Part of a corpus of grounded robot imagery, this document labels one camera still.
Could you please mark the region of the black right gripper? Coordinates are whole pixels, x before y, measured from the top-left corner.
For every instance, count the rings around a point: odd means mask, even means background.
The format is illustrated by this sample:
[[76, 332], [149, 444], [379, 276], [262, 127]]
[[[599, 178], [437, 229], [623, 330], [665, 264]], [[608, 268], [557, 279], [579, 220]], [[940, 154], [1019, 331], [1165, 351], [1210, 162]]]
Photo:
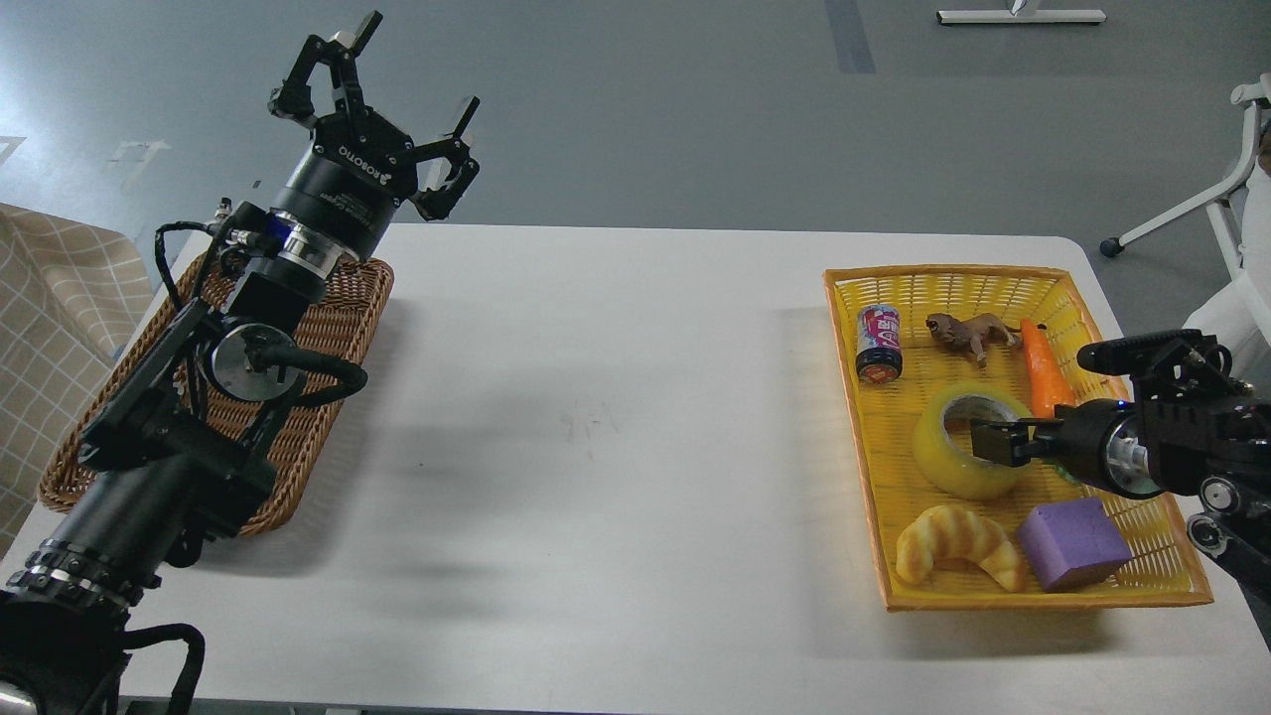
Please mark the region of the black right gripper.
[[1131, 403], [1093, 399], [1077, 406], [1059, 404], [1055, 417], [1018, 422], [974, 418], [974, 457], [1021, 469], [1052, 453], [1055, 439], [1055, 457], [1077, 483], [1117, 495], [1141, 494], [1141, 443]]

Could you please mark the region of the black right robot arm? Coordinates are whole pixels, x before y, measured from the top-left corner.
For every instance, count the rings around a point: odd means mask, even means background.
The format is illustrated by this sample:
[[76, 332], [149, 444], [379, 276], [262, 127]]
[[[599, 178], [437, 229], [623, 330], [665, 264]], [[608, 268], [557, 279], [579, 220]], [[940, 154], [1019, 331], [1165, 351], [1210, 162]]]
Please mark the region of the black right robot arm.
[[1130, 500], [1195, 497], [1190, 544], [1251, 593], [1268, 598], [1268, 404], [1230, 373], [1216, 337], [1195, 329], [1093, 343], [1082, 370], [1125, 376], [1130, 401], [1055, 408], [1050, 418], [971, 422], [976, 457], [1012, 469], [1035, 458]]

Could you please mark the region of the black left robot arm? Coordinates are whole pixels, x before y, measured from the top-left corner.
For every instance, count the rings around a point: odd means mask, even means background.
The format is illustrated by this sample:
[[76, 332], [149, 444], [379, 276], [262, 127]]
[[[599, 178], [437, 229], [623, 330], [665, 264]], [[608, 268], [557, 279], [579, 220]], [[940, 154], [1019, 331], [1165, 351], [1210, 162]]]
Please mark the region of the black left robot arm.
[[297, 338], [341, 263], [367, 263], [404, 204], [445, 220], [480, 171], [464, 140], [479, 99], [422, 144], [364, 100], [355, 63], [381, 20], [306, 38], [271, 94], [271, 114], [310, 138], [272, 208], [222, 201], [208, 224], [174, 222], [211, 240], [194, 284], [180, 293], [158, 259], [174, 317], [81, 431], [92, 486], [3, 587], [5, 714], [114, 714], [132, 652], [163, 643], [186, 644], [167, 710], [191, 709], [205, 634], [131, 630], [131, 610], [163, 564], [196, 564], [271, 498], [268, 453], [291, 411], [366, 385], [361, 366]]

